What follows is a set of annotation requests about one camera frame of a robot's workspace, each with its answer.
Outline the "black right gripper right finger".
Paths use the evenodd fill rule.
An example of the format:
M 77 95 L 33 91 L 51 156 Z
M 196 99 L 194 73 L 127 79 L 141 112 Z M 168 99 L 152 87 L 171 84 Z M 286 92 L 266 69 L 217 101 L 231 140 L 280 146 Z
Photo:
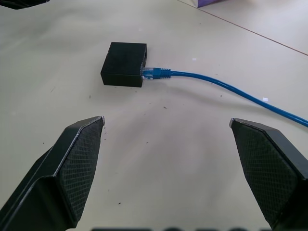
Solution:
M 245 179 L 273 231 L 308 231 L 308 160 L 277 129 L 230 121 Z

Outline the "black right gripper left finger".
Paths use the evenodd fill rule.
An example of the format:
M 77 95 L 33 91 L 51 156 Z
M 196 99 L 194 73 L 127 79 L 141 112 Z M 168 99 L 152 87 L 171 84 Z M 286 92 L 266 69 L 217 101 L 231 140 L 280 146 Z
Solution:
M 64 129 L 0 210 L 0 231 L 67 231 L 80 221 L 96 172 L 103 116 Z

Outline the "black socket box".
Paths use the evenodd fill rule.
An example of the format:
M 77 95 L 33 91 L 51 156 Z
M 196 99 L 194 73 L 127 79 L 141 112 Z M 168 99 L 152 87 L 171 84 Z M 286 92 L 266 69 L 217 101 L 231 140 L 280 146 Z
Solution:
M 146 60 L 147 44 L 112 42 L 101 70 L 103 84 L 142 87 L 142 70 Z

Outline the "black left gripper tip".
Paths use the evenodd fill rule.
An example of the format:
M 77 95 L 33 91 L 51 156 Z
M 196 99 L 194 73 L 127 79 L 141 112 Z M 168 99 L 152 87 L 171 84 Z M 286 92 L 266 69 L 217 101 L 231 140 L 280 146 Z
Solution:
M 34 7 L 49 2 L 50 0 L 0 0 L 0 6 L 19 10 Z

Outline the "purple box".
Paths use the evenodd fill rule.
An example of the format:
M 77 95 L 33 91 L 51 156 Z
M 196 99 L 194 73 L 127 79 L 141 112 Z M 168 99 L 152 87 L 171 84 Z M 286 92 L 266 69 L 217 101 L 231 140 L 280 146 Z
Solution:
M 191 1 L 195 5 L 195 7 L 201 8 L 201 7 L 204 7 L 204 6 L 207 6 L 209 4 L 216 3 L 216 2 L 222 1 L 222 0 L 191 0 Z

